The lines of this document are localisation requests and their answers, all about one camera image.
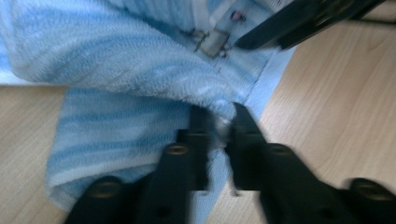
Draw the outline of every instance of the terry cloth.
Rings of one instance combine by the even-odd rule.
[[[194,52],[188,34],[199,23],[196,8],[212,15],[224,2],[0,0],[3,74],[75,87],[64,97],[48,159],[51,200],[70,210],[96,178],[135,181],[151,172],[188,127],[191,105],[209,109],[218,130],[233,118],[233,102],[259,118],[292,50],[233,48],[216,59]],[[246,2],[231,43],[272,14]],[[223,151],[209,157],[210,191],[194,194],[192,223],[205,222],[228,178]]]

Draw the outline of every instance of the wooden table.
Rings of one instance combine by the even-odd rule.
[[[0,223],[62,223],[44,193],[65,88],[0,87]],[[396,190],[396,29],[339,24],[297,48],[261,119],[340,187],[364,176]],[[207,223],[261,223],[254,194],[221,193]]]

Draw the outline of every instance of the blue striped towel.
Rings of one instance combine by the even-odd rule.
[[[100,176],[135,181],[151,172],[176,130],[187,128],[191,105],[208,108],[218,130],[233,118],[232,102],[260,117],[293,50],[194,53],[186,33],[209,27],[202,15],[227,2],[0,0],[7,47],[0,42],[0,73],[12,67],[31,82],[75,87],[64,97],[47,164],[47,193],[62,209]],[[246,2],[247,19],[230,42],[271,15]],[[194,194],[192,223],[205,222],[228,178],[224,153],[209,157],[211,190]]]

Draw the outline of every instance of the light blue fabric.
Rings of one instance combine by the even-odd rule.
[[[231,42],[271,15],[250,4]],[[218,6],[208,1],[209,11]],[[134,181],[152,171],[176,130],[187,128],[191,104],[211,110],[218,125],[233,118],[232,102],[259,118],[292,54],[194,53],[180,32],[194,28],[191,0],[0,0],[0,8],[8,68],[76,87],[64,97],[47,164],[48,196],[65,210],[100,176]],[[194,194],[192,223],[205,222],[228,178],[224,152],[209,156],[211,190]]]

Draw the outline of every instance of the wooden surface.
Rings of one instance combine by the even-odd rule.
[[[0,223],[61,223],[44,194],[63,88],[0,87]],[[297,48],[261,126],[335,186],[365,176],[396,189],[396,30],[341,24]],[[261,223],[254,195],[221,193],[207,223]]]
[[[336,187],[369,177],[396,192],[396,29],[340,24],[304,42],[261,127]],[[242,194],[225,188],[207,223],[262,223],[254,194]]]

